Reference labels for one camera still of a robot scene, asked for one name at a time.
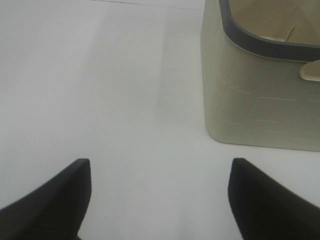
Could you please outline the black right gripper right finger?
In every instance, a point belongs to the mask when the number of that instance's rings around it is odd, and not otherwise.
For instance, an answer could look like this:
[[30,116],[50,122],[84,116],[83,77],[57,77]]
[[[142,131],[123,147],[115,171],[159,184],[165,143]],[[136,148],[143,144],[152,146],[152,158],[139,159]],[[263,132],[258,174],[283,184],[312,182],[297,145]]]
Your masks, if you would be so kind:
[[320,209],[244,158],[231,164],[227,195],[244,240],[318,240]]

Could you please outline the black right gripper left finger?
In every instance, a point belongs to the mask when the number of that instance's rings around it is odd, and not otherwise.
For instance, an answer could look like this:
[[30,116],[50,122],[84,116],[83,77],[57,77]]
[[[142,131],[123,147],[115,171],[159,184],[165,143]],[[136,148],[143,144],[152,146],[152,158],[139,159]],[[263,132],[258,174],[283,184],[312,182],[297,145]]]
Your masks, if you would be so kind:
[[77,159],[49,181],[0,210],[2,240],[78,240],[92,194],[89,159]]

